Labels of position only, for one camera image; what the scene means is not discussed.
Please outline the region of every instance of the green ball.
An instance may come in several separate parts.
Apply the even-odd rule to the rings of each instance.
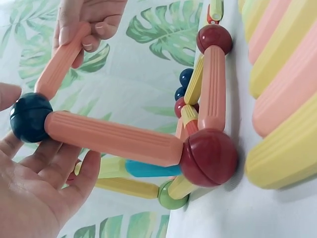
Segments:
[[[178,200],[171,198],[168,194],[168,188],[172,182],[173,180],[166,181],[159,187],[158,190],[158,201],[162,205],[162,207],[168,210],[176,210],[183,207],[187,203],[189,198],[189,195]]]

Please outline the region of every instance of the yellow curved piece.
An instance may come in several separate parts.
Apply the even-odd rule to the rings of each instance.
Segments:
[[[279,189],[317,173],[317,92],[248,154],[254,185]]]
[[[271,0],[258,0],[254,2],[249,18],[247,22],[245,23],[244,32],[245,32],[245,38],[247,42],[250,41],[270,1]]]
[[[183,175],[177,176],[168,188],[168,195],[173,199],[182,199],[198,187],[190,183]]]
[[[251,70],[250,93],[254,98],[271,83],[316,21],[316,9],[316,0],[292,0]]]
[[[195,105],[196,103],[198,103],[201,88],[202,88],[203,66],[204,66],[204,56],[200,55],[194,67],[193,75],[189,81],[189,84],[184,96],[184,102],[186,104]]]
[[[75,174],[78,175],[82,163],[78,163],[75,167]],[[100,163],[99,179],[130,177],[125,169],[125,159],[121,157],[104,158]]]
[[[214,21],[220,21],[223,16],[223,2],[222,0],[211,0],[210,1],[210,17]]]
[[[243,25],[247,23],[255,1],[259,1],[259,0],[245,0],[243,4],[242,12],[241,12]]]
[[[239,12],[242,13],[242,8],[246,0],[238,0]]]
[[[100,178],[95,187],[146,199],[155,199],[159,194],[155,184],[128,178]]]

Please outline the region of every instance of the pink curved piece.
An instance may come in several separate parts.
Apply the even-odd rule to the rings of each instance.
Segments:
[[[178,119],[175,136],[179,138],[181,141],[185,141],[187,139],[187,134],[183,125],[183,119]]]
[[[271,0],[249,41],[249,61],[254,64],[292,0]]]
[[[198,113],[198,129],[223,131],[226,115],[225,58],[218,46],[205,51],[202,90]]]
[[[68,45],[60,46],[56,50],[37,80],[34,92],[41,93],[48,100],[55,96],[69,68],[82,49],[82,39],[90,33],[90,24],[81,22],[74,39]]]
[[[174,135],[69,112],[50,113],[45,131],[63,143],[163,167],[179,164],[184,144]]]
[[[253,126],[265,137],[317,92],[317,21],[275,79],[258,97]]]

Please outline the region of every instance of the dark blue ball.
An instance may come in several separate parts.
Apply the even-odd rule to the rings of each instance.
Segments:
[[[193,75],[194,70],[192,68],[184,69],[179,75],[179,82],[184,87],[187,88],[190,78]]]
[[[52,111],[50,102],[41,94],[22,95],[10,112],[10,124],[14,135],[26,143],[36,143],[48,138],[44,123]]]
[[[184,97],[184,95],[185,95],[185,92],[186,92],[186,88],[184,88],[184,87],[180,87],[180,88],[178,88],[177,90],[176,90],[176,92],[175,92],[175,101],[177,101],[179,98],[181,98],[181,97]]]

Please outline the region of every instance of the toy structure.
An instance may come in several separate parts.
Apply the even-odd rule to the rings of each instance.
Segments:
[[[176,136],[53,111],[49,100],[80,52],[81,39],[90,34],[88,23],[81,23],[69,45],[58,48],[38,79],[34,93],[22,95],[15,103],[10,115],[14,134],[24,142],[37,143],[50,137],[115,155],[102,160],[96,186],[147,199],[158,198],[167,209],[185,205],[188,194],[198,186],[225,183],[235,173],[238,161],[234,144],[223,132],[225,55],[231,51],[232,39],[226,29],[216,24],[222,18],[222,1],[211,3],[211,24],[197,34],[202,55],[194,70],[181,73],[182,87],[175,93],[175,113],[179,118]],[[80,167],[78,163],[75,174]],[[160,187],[132,179],[169,176],[173,179]]]
[[[253,184],[279,189],[317,173],[317,1],[239,0],[253,64]]]

